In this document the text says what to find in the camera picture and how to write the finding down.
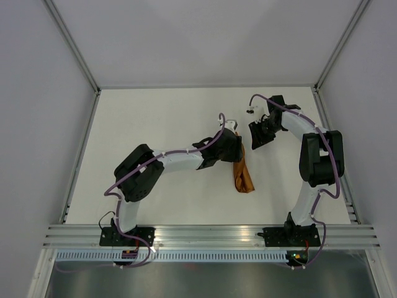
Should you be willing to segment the orange cloth napkin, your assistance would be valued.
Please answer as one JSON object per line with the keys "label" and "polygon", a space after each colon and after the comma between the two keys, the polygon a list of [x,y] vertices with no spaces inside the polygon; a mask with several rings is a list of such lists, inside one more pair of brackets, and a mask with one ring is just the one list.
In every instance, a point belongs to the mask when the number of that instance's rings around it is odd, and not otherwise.
{"label": "orange cloth napkin", "polygon": [[246,164],[243,144],[241,144],[241,152],[241,160],[233,163],[234,186],[239,193],[249,194],[250,192],[255,191],[255,188]]}

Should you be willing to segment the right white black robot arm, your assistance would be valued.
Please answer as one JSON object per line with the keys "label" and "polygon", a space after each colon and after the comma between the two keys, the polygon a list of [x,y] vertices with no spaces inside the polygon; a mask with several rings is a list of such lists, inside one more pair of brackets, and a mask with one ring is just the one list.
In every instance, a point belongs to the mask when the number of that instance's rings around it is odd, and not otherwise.
{"label": "right white black robot arm", "polygon": [[325,239],[314,216],[322,194],[337,199],[344,175],[342,134],[318,126],[296,105],[287,105],[283,96],[268,98],[267,109],[250,104],[247,113],[254,116],[249,124],[252,149],[275,140],[279,131],[292,133],[301,143],[298,169],[303,180],[297,202],[283,227],[264,228],[259,236],[267,247],[320,247]]}

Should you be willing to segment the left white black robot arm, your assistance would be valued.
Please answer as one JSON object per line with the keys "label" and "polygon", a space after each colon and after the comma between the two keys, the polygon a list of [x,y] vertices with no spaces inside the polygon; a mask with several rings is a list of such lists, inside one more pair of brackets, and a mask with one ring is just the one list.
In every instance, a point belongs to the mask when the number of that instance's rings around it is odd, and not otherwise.
{"label": "left white black robot arm", "polygon": [[140,201],[150,194],[161,175],[205,169],[217,161],[234,163],[242,159],[242,139],[228,128],[186,149],[159,151],[146,144],[139,145],[116,167],[115,184],[105,191],[106,196],[118,199],[114,239],[123,246],[134,242]]}

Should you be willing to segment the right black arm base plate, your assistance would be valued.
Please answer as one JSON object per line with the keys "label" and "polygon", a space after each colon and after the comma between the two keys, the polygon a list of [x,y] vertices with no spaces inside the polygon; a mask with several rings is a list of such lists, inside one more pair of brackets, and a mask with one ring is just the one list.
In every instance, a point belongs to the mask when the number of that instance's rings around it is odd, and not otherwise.
{"label": "right black arm base plate", "polygon": [[268,227],[263,228],[256,235],[264,239],[266,247],[305,248],[306,246],[320,247],[321,245],[318,229],[315,226],[298,227],[291,230],[283,227]]}

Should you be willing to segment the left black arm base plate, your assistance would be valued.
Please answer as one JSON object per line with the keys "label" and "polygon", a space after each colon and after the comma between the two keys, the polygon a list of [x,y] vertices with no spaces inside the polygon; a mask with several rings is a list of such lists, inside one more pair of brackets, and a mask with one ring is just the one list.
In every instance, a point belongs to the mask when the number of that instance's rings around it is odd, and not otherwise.
{"label": "left black arm base plate", "polygon": [[101,231],[99,246],[104,247],[128,247],[144,246],[145,241],[149,246],[153,246],[154,227],[135,227],[127,232],[128,237],[119,234],[116,226],[104,227]]}

